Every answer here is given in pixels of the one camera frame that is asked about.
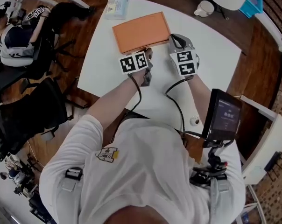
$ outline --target backpack strap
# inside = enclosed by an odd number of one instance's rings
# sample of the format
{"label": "backpack strap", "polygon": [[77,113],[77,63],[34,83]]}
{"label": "backpack strap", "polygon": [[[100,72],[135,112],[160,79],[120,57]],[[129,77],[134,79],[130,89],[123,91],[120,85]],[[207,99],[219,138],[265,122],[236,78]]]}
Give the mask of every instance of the backpack strap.
{"label": "backpack strap", "polygon": [[69,168],[58,185],[56,203],[53,207],[59,224],[78,224],[83,188],[82,175],[81,168]]}
{"label": "backpack strap", "polygon": [[14,28],[14,25],[9,24],[9,25],[4,29],[4,31],[2,32],[1,37],[0,37],[0,43],[1,43],[3,46],[5,46],[7,49],[8,49],[8,47],[7,47],[6,44],[5,44],[5,37],[6,37],[7,33],[10,31],[11,28]]}
{"label": "backpack strap", "polygon": [[228,180],[211,179],[210,187],[210,221],[209,224],[227,223],[225,213],[232,213],[232,187]]}

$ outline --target display screen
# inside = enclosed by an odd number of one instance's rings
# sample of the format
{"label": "display screen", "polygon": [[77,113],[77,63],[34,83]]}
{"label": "display screen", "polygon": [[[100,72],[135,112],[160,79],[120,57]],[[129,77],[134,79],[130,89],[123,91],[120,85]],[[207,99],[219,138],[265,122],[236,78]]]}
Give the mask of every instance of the display screen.
{"label": "display screen", "polygon": [[236,132],[239,124],[240,108],[219,99],[212,129]]}

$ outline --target white mug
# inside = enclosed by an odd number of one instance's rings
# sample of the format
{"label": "white mug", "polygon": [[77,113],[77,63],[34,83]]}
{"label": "white mug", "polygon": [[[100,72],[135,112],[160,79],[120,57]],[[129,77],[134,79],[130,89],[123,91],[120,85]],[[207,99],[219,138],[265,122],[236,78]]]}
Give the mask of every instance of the white mug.
{"label": "white mug", "polygon": [[215,7],[211,2],[203,0],[198,5],[197,10],[194,12],[194,14],[196,16],[207,17],[208,15],[211,15],[214,10]]}

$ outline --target strap buckle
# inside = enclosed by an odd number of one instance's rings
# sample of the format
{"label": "strap buckle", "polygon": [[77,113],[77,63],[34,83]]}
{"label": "strap buckle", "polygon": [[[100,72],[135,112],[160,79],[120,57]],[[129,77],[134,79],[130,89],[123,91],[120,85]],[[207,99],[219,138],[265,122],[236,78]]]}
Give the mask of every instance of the strap buckle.
{"label": "strap buckle", "polygon": [[73,180],[81,180],[81,177],[83,175],[83,170],[81,168],[69,168],[68,170],[66,170],[65,172],[65,177],[66,178],[70,178]]}

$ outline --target floor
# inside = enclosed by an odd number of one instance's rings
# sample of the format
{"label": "floor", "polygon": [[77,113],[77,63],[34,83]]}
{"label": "floor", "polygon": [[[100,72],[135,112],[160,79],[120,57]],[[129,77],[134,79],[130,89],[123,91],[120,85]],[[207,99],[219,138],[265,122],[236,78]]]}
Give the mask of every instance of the floor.
{"label": "floor", "polygon": [[[98,20],[104,10],[107,0],[83,0],[90,5],[99,6],[96,14],[87,21],[73,21],[65,25],[62,30],[62,36],[59,44],[71,39],[76,39],[77,44],[69,51],[76,55],[84,55],[87,52],[90,40]],[[173,9],[192,15],[200,0],[150,0]],[[40,2],[36,0],[24,0],[23,8],[31,11],[36,8]],[[267,30],[256,20],[247,19],[239,11],[226,11],[230,20],[223,19],[220,13],[214,13],[207,18],[196,18],[216,31],[220,32],[228,39],[233,41],[242,49],[242,54],[235,74],[231,80],[228,92],[232,95],[245,95],[254,101],[269,107],[273,96],[275,98],[275,87],[280,69],[280,52],[277,45]],[[59,57],[63,65],[70,69],[69,73],[62,73],[59,67],[52,65],[53,76],[62,75],[59,85],[64,90],[75,77],[79,76],[83,59],[74,59],[70,57]],[[7,89],[2,95],[4,103],[16,101],[22,97],[19,93],[20,82]],[[98,97],[84,92],[78,88],[74,89],[73,95],[93,104]],[[61,125],[55,133],[56,137],[48,142],[44,142],[39,135],[29,140],[34,153],[40,163],[45,165],[56,153],[69,130],[75,125],[85,111],[75,109],[75,118]],[[104,133],[104,144],[108,144],[114,129],[115,121]],[[239,131],[237,143],[240,151],[246,157],[250,154],[260,132],[263,129],[265,120],[253,108],[244,105],[242,111],[242,123]],[[192,157],[197,161],[201,156],[202,140],[195,138],[189,140],[188,150]]]}

